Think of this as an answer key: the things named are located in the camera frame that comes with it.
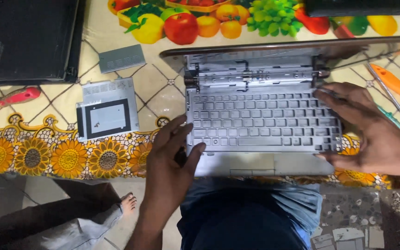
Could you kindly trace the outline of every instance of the bare foot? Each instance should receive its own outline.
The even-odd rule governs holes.
[[[121,198],[121,205],[123,206],[123,216],[131,215],[134,212],[137,198],[130,192]]]

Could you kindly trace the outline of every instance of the hand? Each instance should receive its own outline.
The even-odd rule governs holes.
[[[342,169],[400,175],[400,129],[379,111],[368,90],[348,82],[333,82],[322,88],[335,92],[342,100],[319,89],[314,92],[315,97],[356,125],[361,142],[359,153],[354,156],[335,152],[316,156]]]
[[[155,222],[156,228],[164,225],[181,204],[192,184],[200,156],[206,148],[199,143],[192,148],[184,166],[175,162],[174,157],[185,145],[186,136],[192,130],[192,123],[182,115],[165,125],[157,134],[153,148],[147,156],[146,190],[140,213]]]

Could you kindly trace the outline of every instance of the floor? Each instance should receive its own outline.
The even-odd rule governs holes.
[[[140,205],[144,179],[120,180],[112,183],[118,195],[133,192]],[[400,190],[377,192],[322,185],[320,191],[324,200],[321,223],[312,236],[314,250],[400,250]],[[35,202],[43,204],[66,197],[64,191],[46,177],[0,176],[0,216],[35,206]],[[138,211],[121,219],[94,249],[123,249],[137,217]],[[180,218],[178,209],[164,228],[164,250],[180,247],[181,236],[176,228]]]

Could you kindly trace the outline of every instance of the red screwdriver handle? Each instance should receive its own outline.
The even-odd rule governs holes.
[[[12,104],[25,103],[36,99],[40,94],[41,91],[35,87],[20,88],[0,97],[0,107],[3,108]]]

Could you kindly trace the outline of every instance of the space bar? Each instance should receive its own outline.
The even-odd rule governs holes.
[[[281,146],[282,138],[239,138],[241,146]]]

